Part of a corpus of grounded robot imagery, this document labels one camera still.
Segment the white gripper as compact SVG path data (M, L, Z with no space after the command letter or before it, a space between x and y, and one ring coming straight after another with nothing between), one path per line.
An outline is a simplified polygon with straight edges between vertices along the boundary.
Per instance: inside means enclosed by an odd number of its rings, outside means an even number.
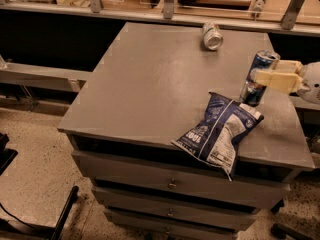
M304 101L320 104L320 62L303 66L300 61L280 60L274 70L258 70L254 81L281 93L297 91Z

